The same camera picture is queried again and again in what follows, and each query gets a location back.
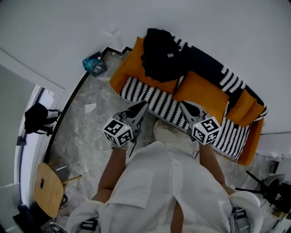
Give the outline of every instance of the marble floor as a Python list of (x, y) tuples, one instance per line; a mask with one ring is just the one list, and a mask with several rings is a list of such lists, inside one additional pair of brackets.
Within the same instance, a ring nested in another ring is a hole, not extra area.
[[(58, 167), (67, 165), (66, 168), (57, 172), (58, 175), (61, 178), (82, 175), (80, 180), (66, 186), (68, 208), (60, 211), (56, 219), (64, 227), (69, 214), (82, 202), (91, 199), (96, 194), (100, 177), (111, 153), (110, 143), (103, 136), (101, 129), (109, 117), (126, 109), (128, 105), (118, 98), (109, 84), (121, 60), (121, 56), (106, 54), (105, 62), (108, 71), (99, 77), (90, 75), (85, 80), (65, 114), (53, 142), (49, 159), (61, 157), (61, 164), (58, 164)], [(96, 103), (96, 108), (85, 113), (85, 105), (94, 103)], [(142, 123), (144, 132), (140, 135), (135, 148), (144, 147), (155, 140), (153, 135), (155, 122), (154, 116), (148, 114), (145, 117)], [(256, 155), (248, 167), (235, 164), (220, 155), (217, 155), (217, 159), (226, 177), (226, 183), (232, 188), (255, 188), (256, 182), (246, 174), (246, 170), (260, 179), (265, 178), (270, 170), (269, 158), (264, 156)], [(266, 232), (276, 219), (269, 214), (268, 204), (262, 208), (265, 222), (261, 232)]]

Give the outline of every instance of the person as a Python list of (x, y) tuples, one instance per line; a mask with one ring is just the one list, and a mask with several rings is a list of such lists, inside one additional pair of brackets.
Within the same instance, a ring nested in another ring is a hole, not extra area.
[(248, 223), (241, 229), (258, 233), (259, 199), (226, 185), (211, 144), (200, 144), (199, 153), (200, 163), (174, 143), (156, 141), (126, 161), (126, 147), (113, 148), (97, 194), (72, 212), (68, 232), (234, 233), (239, 209)]

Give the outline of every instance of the white shirt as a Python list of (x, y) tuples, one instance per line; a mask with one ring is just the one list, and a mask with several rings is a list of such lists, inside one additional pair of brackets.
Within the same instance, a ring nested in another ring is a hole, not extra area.
[(169, 233), (176, 201), (183, 232), (230, 233), (232, 206), (223, 187), (190, 154), (154, 142), (128, 160), (107, 203), (88, 201), (73, 211), (68, 232), (98, 217), (101, 233)]

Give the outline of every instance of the paper on floor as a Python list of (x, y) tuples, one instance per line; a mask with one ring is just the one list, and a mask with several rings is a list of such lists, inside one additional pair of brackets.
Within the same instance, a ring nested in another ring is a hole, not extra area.
[(94, 108), (96, 108), (96, 103), (85, 105), (85, 113), (91, 112)]

